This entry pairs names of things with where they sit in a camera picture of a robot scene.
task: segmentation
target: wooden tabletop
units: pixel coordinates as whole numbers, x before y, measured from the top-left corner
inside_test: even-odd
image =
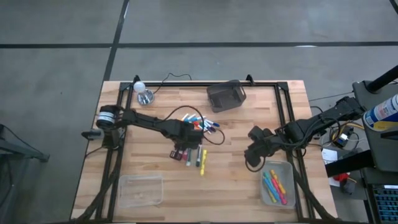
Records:
[[[296,119],[312,116],[303,81],[287,81]],[[116,104],[120,82],[104,82],[97,113],[103,105]],[[274,130],[280,126],[275,93],[272,87],[247,87],[246,101],[239,108],[214,114],[205,87],[162,87],[149,106],[140,106],[133,98],[132,108],[140,113],[166,117],[182,105],[196,107],[209,120],[220,123],[226,139],[221,146],[204,142],[207,149],[205,175],[195,166],[169,158],[174,148],[171,140],[160,133],[129,126],[124,146],[121,175],[162,174],[164,196],[159,205],[120,208],[116,202],[114,222],[292,222],[297,221],[294,209],[265,205],[260,199],[260,173],[252,173],[244,165],[243,151],[252,143],[248,132],[254,125]],[[284,111],[286,120],[287,108]],[[196,113],[189,108],[178,110],[171,118]],[[214,142],[219,133],[206,135]],[[90,142],[88,152],[101,146],[102,140]],[[72,218],[78,217],[98,193],[103,174],[106,150],[90,155],[84,163],[73,207]],[[279,151],[267,160],[286,161]],[[336,217],[320,148],[307,147],[304,157],[312,192],[330,214]],[[305,199],[300,194],[303,210]],[[104,203],[108,211],[109,194]]]

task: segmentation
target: gray floor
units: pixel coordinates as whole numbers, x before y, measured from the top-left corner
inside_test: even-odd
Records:
[[[0,44],[110,43],[122,0],[0,0]],[[398,40],[388,0],[143,1],[129,4],[121,42]],[[351,91],[397,64],[398,47],[119,49],[111,80],[305,80],[309,99]],[[67,220],[109,49],[0,49],[0,123],[51,154],[31,161],[15,222]],[[338,98],[313,101],[327,109]],[[361,201],[335,194],[339,217],[365,221]]]

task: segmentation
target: gray plastic container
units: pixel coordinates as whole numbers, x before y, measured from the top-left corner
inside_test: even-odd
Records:
[[[282,205],[281,202],[273,203],[268,194],[267,185],[264,183],[262,176],[264,172],[269,173],[271,176],[271,173],[269,171],[272,169],[275,171],[279,181],[286,190],[286,205]],[[266,203],[267,205],[280,206],[282,208],[294,208],[294,205],[296,204],[296,196],[294,191],[293,168],[289,162],[266,160],[264,167],[261,169],[260,175],[261,198],[264,203]]]
[[[158,205],[163,201],[161,174],[123,175],[118,186],[118,205],[121,208]]]

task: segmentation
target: white marker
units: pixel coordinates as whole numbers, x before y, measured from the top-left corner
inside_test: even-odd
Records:
[[[190,121],[196,114],[193,114],[191,116],[189,116],[189,118],[187,118],[188,121]]]
[[[205,127],[206,127],[206,128],[210,128],[210,127],[211,127],[211,125],[208,124],[206,121],[204,122],[204,124],[205,124]]]
[[[186,114],[185,116],[182,117],[182,121],[188,116],[189,114]]]

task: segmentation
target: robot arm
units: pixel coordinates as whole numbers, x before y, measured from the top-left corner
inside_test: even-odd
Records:
[[[270,157],[279,149],[293,151],[304,148],[316,133],[325,134],[325,129],[339,121],[349,121],[361,118],[365,109],[355,98],[344,97],[336,105],[309,119],[299,119],[287,123],[272,134],[269,129],[261,130],[258,126],[252,128],[248,136],[253,143],[244,152],[246,162],[256,167],[260,157]]]
[[[177,151],[184,151],[187,148],[196,149],[203,138],[203,132],[195,130],[191,123],[177,119],[159,119],[137,113],[135,110],[124,110],[115,105],[100,108],[96,125],[105,133],[104,144],[107,144],[107,139],[117,140],[119,136],[117,129],[128,125],[162,133],[164,137],[174,142]]]

